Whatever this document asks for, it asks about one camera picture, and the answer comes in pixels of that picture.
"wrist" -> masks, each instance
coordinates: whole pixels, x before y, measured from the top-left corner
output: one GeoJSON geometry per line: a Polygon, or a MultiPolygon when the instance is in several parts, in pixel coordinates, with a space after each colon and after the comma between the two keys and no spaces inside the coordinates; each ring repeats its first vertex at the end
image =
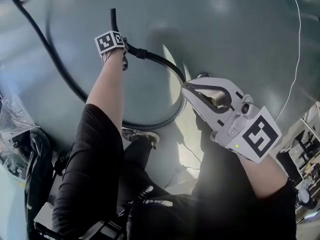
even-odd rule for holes
{"type": "Polygon", "coordinates": [[[115,48],[105,52],[102,55],[102,61],[105,64],[108,60],[119,60],[122,61],[124,57],[124,50],[121,48],[115,48]]]}

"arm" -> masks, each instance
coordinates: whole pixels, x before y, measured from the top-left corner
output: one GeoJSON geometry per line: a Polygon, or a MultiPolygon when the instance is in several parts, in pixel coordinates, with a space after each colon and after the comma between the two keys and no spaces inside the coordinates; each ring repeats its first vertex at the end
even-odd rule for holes
{"type": "Polygon", "coordinates": [[[121,133],[123,116],[123,56],[122,49],[112,50],[107,55],[102,71],[96,80],[87,104],[93,104],[101,109],[114,123],[121,133]]]}
{"type": "Polygon", "coordinates": [[[269,154],[260,163],[247,160],[242,156],[239,156],[239,159],[258,198],[271,196],[288,180],[286,174],[269,154]]]}
{"type": "Polygon", "coordinates": [[[77,239],[98,221],[116,215],[119,170],[124,159],[122,50],[106,61],[84,107],[76,139],[54,203],[52,227],[77,239]]]}

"black bag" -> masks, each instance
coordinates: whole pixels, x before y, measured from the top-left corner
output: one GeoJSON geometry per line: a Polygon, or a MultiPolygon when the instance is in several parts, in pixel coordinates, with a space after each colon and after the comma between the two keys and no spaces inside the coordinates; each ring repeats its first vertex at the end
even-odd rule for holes
{"type": "Polygon", "coordinates": [[[21,153],[29,157],[24,188],[27,237],[29,240],[44,239],[35,230],[34,219],[46,203],[53,184],[53,150],[48,136],[41,129],[23,134],[25,136],[13,141],[21,153]]]}

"wire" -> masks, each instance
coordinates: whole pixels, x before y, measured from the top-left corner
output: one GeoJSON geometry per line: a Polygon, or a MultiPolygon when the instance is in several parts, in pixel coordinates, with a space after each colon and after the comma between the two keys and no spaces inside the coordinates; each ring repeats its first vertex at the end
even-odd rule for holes
{"type": "Polygon", "coordinates": [[[194,155],[194,157],[199,161],[199,163],[201,164],[201,160],[196,156],[196,154],[190,149],[190,148],[188,148],[187,147],[187,145],[186,145],[186,143],[182,143],[184,146],[185,146],[185,148],[187,149],[187,150],[189,150],[193,155],[194,155]]]}
{"type": "Polygon", "coordinates": [[[300,46],[301,46],[301,17],[300,17],[300,9],[299,9],[299,5],[298,5],[298,2],[297,0],[294,0],[295,1],[295,4],[296,4],[296,8],[298,10],[298,17],[299,17],[299,34],[298,34],[298,59],[297,59],[297,62],[296,62],[296,66],[295,66],[295,75],[294,75],[294,80],[291,84],[291,87],[290,87],[290,90],[289,90],[289,95],[288,97],[286,98],[286,101],[284,103],[284,106],[283,108],[281,109],[280,108],[280,112],[279,114],[276,116],[275,118],[275,122],[277,122],[279,116],[282,114],[282,112],[285,110],[286,106],[287,106],[287,103],[289,101],[289,98],[290,98],[290,95],[291,95],[291,91],[292,91],[292,88],[297,80],[297,72],[298,72],[298,65],[299,65],[299,61],[300,61],[300,46]]]}
{"type": "Polygon", "coordinates": [[[190,168],[190,169],[193,169],[193,170],[200,170],[199,168],[193,168],[193,167],[190,167],[190,166],[185,166],[185,168],[190,168]]]}
{"type": "Polygon", "coordinates": [[[165,187],[163,188],[164,190],[169,186],[169,184],[172,182],[172,180],[174,179],[174,177],[177,175],[177,172],[172,176],[172,178],[170,179],[170,181],[168,182],[167,185],[165,185],[165,187]]]}
{"type": "Polygon", "coordinates": [[[184,172],[187,168],[190,168],[190,169],[193,169],[193,170],[200,170],[199,168],[193,168],[193,167],[191,167],[191,166],[184,166],[184,165],[182,165],[182,167],[185,168],[185,169],[184,169],[183,171],[176,172],[176,173],[172,176],[172,178],[170,179],[170,181],[168,182],[168,184],[165,185],[165,187],[163,188],[164,190],[169,186],[169,184],[172,182],[172,180],[174,179],[174,177],[175,177],[177,174],[184,172]]]}

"black shirt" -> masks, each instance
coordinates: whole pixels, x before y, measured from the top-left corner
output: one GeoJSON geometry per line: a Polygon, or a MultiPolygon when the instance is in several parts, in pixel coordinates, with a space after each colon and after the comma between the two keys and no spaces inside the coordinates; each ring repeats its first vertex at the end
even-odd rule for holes
{"type": "MultiPolygon", "coordinates": [[[[121,136],[98,107],[87,104],[59,188],[52,214],[53,228],[67,238],[81,237],[98,221],[115,217],[119,171],[124,160],[121,136]]],[[[296,195],[288,181],[268,198],[221,218],[212,205],[190,195],[168,195],[134,201],[128,239],[226,239],[241,235],[267,239],[296,238],[296,195]]]]}

